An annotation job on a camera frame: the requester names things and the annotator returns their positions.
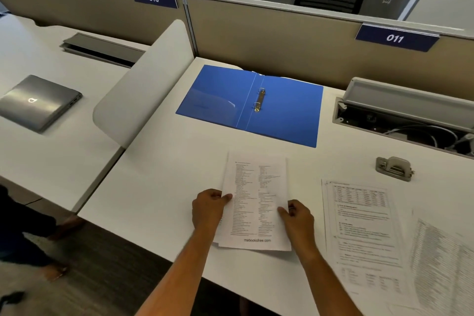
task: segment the hand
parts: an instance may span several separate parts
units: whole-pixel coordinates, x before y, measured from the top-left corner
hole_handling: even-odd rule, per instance
[[[200,192],[193,200],[193,224],[195,229],[204,229],[212,235],[216,233],[222,218],[224,206],[232,199],[232,194],[222,196],[222,191],[208,189]]]
[[[285,224],[286,233],[299,261],[304,265],[314,256],[319,255],[314,240],[314,217],[310,210],[298,200],[288,201],[290,213],[283,207],[278,208],[278,213]]]

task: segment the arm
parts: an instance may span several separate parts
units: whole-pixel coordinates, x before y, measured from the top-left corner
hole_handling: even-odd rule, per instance
[[[314,217],[298,200],[288,202],[290,213],[279,207],[286,233],[304,268],[311,293],[321,316],[362,316],[314,240]]]
[[[224,206],[232,198],[209,189],[193,201],[194,232],[136,316],[188,316]]]

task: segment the desk surface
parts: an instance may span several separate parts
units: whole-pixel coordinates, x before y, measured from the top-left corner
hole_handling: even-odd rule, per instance
[[[43,134],[0,117],[0,175],[68,210],[80,206],[119,155],[120,147],[92,122],[92,110],[129,70],[62,51],[59,45],[77,31],[14,15],[0,19],[0,95],[29,74],[84,95]]]
[[[325,252],[321,179],[387,187],[403,235],[413,207],[468,222],[474,211],[474,160],[332,122],[343,91],[324,88],[317,148],[248,133],[175,114],[204,64],[197,58],[86,203],[80,216],[168,260],[193,230],[191,202],[222,187],[229,150],[287,157],[289,197],[315,216]],[[398,156],[416,171],[404,182],[375,170],[378,156]],[[294,252],[254,252],[212,246],[204,277],[283,316],[317,315]],[[357,298],[366,316],[391,315],[386,304]]]

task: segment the laptop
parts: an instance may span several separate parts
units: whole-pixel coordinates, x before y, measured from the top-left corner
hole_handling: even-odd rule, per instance
[[[0,98],[0,116],[41,133],[81,97],[76,90],[29,75]]]

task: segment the person's left hand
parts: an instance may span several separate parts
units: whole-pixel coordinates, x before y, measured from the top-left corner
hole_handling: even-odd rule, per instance
[[[193,224],[195,229],[203,228],[213,235],[222,218],[224,206],[232,199],[232,194],[222,196],[222,191],[208,189],[200,192],[193,200]]]

